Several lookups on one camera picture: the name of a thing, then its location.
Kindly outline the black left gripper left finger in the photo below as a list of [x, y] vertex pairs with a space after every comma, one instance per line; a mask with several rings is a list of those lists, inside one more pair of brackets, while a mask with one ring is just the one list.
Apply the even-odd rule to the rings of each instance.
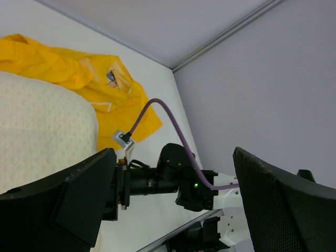
[[1, 194], [1, 251], [90, 251], [115, 164], [114, 149], [105, 149]]

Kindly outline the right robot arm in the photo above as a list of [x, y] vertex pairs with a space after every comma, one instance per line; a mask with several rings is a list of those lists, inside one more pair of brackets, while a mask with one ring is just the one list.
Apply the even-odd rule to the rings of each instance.
[[243, 206], [243, 230], [255, 251], [322, 251], [333, 246], [317, 216], [327, 192], [311, 172], [292, 174], [270, 165], [241, 148], [233, 153], [237, 177], [223, 190], [223, 174], [196, 171], [195, 157], [178, 144], [163, 147], [155, 168], [133, 160], [116, 165], [103, 220], [118, 218], [118, 206], [129, 205], [132, 195], [177, 193], [176, 204], [193, 212]]

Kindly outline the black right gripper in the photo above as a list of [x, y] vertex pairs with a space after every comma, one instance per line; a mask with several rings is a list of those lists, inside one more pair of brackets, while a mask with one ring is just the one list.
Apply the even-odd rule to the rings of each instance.
[[119, 159], [115, 165], [103, 219], [116, 221], [119, 206], [127, 209], [131, 196], [175, 193], [178, 189], [178, 182], [165, 181], [156, 168], [138, 160], [128, 163], [126, 159]]

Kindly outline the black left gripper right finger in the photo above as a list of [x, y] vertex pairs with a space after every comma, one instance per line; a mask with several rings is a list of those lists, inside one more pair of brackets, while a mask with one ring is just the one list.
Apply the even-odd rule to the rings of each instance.
[[233, 161], [255, 251], [335, 251], [335, 189], [240, 147]]

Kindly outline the white pillow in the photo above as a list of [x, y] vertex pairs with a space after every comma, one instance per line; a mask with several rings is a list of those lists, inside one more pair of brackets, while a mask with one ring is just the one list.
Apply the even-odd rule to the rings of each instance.
[[1, 192], [34, 182], [98, 150], [93, 106], [44, 81], [1, 73]]

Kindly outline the yellow Pikachu pillowcase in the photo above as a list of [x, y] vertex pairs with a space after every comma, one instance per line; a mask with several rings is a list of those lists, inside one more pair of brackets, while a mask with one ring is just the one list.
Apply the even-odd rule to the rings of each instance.
[[49, 47], [20, 34], [1, 38], [1, 71], [59, 85], [96, 111], [98, 150], [120, 149], [112, 136], [128, 132], [148, 102], [118, 56]]

